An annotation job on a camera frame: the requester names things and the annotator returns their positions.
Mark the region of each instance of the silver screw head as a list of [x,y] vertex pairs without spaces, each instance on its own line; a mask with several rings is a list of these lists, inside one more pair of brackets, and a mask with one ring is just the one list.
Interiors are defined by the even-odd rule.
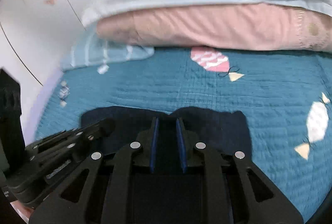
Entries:
[[130,144],[130,147],[131,147],[132,149],[139,148],[140,146],[141,146],[141,144],[140,144],[139,142],[132,142],[132,143]]
[[94,160],[100,159],[102,157],[102,154],[99,152],[94,152],[91,154],[91,158]]
[[70,144],[67,148],[72,148],[75,144]]
[[206,148],[206,144],[205,144],[205,143],[202,143],[202,142],[199,142],[199,143],[196,144],[196,147],[197,147],[198,149],[204,149],[204,148]]
[[243,159],[245,157],[245,154],[242,151],[236,151],[235,157],[237,157],[238,159]]

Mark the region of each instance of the blue bedspread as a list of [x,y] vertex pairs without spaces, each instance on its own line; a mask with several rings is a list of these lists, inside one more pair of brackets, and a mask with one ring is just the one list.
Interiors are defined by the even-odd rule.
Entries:
[[310,51],[248,52],[222,50],[244,74],[231,82],[190,59],[190,49],[157,48],[144,61],[68,71],[70,95],[59,105],[50,98],[37,138],[77,127],[79,116],[96,107],[121,105],[172,112],[197,106],[241,110],[247,117],[253,161],[291,200],[307,221],[332,186],[332,125],[310,149],[308,160],[294,147],[306,141],[306,119],[322,92],[332,96],[332,57]]

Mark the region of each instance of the pink pillow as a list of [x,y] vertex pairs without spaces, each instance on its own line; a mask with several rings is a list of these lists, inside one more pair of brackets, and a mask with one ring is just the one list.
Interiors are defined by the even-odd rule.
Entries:
[[332,51],[330,16],[265,3],[132,11],[103,18],[97,33],[139,45]]

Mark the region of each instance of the white wall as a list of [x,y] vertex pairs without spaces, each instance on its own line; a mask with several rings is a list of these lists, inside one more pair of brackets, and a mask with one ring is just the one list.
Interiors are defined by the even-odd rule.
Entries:
[[23,129],[42,85],[85,30],[79,17],[90,1],[0,0],[0,67],[21,84]]

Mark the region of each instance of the black gripper frame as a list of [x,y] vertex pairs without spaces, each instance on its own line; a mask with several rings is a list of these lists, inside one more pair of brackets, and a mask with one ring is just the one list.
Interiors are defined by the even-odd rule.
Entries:
[[114,126],[112,120],[106,119],[28,145],[24,164],[7,175],[6,189],[25,206],[36,208],[67,176],[70,177],[100,138],[106,136],[104,128]]
[[[138,134],[139,147],[127,144],[107,156],[90,151],[36,208],[29,223],[133,223],[129,217],[133,171],[139,167],[154,173],[158,124],[154,118],[151,128]],[[203,170],[202,223],[303,223],[297,209],[250,159],[224,155],[208,144],[199,149],[197,134],[187,131],[182,119],[177,119],[176,129],[183,173]]]

